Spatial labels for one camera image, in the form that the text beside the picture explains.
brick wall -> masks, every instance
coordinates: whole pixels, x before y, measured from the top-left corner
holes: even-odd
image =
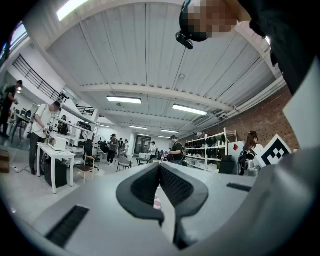
[[[248,132],[256,131],[259,139],[258,143],[264,147],[278,134],[291,150],[299,149],[300,146],[294,131],[283,113],[283,109],[291,97],[288,87],[285,86],[258,105],[209,130],[205,130],[205,132],[214,135],[222,133],[224,128],[227,131],[236,130],[237,140],[246,141]],[[194,136],[190,136],[180,141],[190,141],[193,138]]]

floor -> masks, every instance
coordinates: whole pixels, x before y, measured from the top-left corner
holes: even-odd
[[[17,150],[16,148],[20,144],[20,139],[13,140],[13,143],[7,139],[5,142],[0,139],[0,149],[7,149],[9,151],[11,163],[10,173],[0,173],[0,182],[3,195],[6,199],[7,206],[22,220],[32,225],[35,220],[43,213],[47,208],[52,206],[54,203],[75,191],[79,186],[83,186],[84,178],[83,173],[75,167],[74,169],[74,186],[70,187],[65,185],[57,188],[57,194],[52,193],[51,186],[45,181],[44,176],[37,177],[30,174],[30,168],[28,163],[29,148],[27,150]],[[91,175],[86,175],[86,184],[94,182],[101,176],[114,174],[117,172],[117,165],[113,163],[111,165],[106,164],[106,159],[101,159],[98,164],[100,170],[94,172],[94,180],[92,181]],[[133,167],[136,167],[137,160],[134,158]],[[67,183],[69,184],[69,169],[67,170]],[[166,237],[172,241],[175,227],[175,209],[171,205],[166,194],[161,188],[156,191],[156,195],[161,201],[162,212],[165,216],[165,221],[162,224],[162,230]]]

desk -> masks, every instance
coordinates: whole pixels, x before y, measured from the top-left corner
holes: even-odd
[[[36,171],[37,176],[40,177],[40,150],[47,153],[51,157],[51,182],[52,182],[52,192],[57,193],[56,188],[56,159],[67,158],[70,159],[70,187],[74,186],[74,164],[75,164],[75,154],[70,151],[55,151],[52,147],[45,143],[38,142],[38,150],[36,154]]]
[[[11,141],[14,140],[14,136],[15,136],[17,127],[19,126],[19,124],[20,124],[22,121],[26,122],[27,124],[30,123],[30,118],[26,118],[25,116],[20,115],[20,114],[17,114],[17,113],[15,113],[15,114],[16,114],[16,117],[17,117],[17,121],[16,121],[15,127],[14,127],[14,129],[13,129]],[[21,126],[20,126],[20,134],[19,134],[19,135],[20,135],[20,140],[22,140]]]
[[[138,162],[138,166],[141,166],[141,165],[148,164],[149,161],[150,161],[150,159],[137,158],[136,161]]]

fluorescent light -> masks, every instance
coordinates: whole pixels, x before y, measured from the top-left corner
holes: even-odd
[[[270,38],[266,36],[266,37],[265,37],[265,40],[266,40],[266,42],[269,44],[269,46],[271,46]]]
[[[131,125],[129,125],[129,127],[134,129],[148,130],[147,128],[144,128],[144,127],[137,127],[137,126],[131,126]]]
[[[110,102],[125,102],[125,103],[135,103],[135,104],[141,104],[140,98],[129,98],[129,97],[106,97],[108,101]]]
[[[179,132],[178,131],[173,131],[173,130],[161,130],[162,132],[165,132],[165,133],[171,133],[171,134],[178,134]]]
[[[204,112],[204,111],[202,111],[202,110],[197,110],[197,109],[194,109],[194,108],[190,108],[190,107],[186,107],[186,106],[181,106],[181,105],[177,105],[177,104],[174,104],[172,108],[173,108],[174,110],[186,111],[186,112],[198,114],[198,115],[201,115],[201,116],[205,116],[205,115],[208,114],[207,112]]]
[[[59,21],[62,21],[66,16],[68,16],[69,13],[88,1],[89,0],[70,0],[69,2],[67,2],[64,6],[61,7],[60,10],[56,12]]]

woman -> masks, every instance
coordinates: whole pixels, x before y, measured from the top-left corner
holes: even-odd
[[[125,158],[128,158],[128,156],[127,156],[128,149],[129,149],[129,141],[126,139],[124,141],[124,151],[123,151],[123,155],[124,155]]]
[[[243,150],[240,153],[240,156],[238,159],[238,162],[241,167],[241,171],[239,173],[240,175],[245,174],[247,160],[253,160],[253,163],[255,166],[259,165],[259,162],[256,159],[256,156],[260,154],[260,152],[264,149],[264,147],[260,144],[257,144],[258,140],[259,139],[258,139],[257,132],[252,130],[249,131]]]

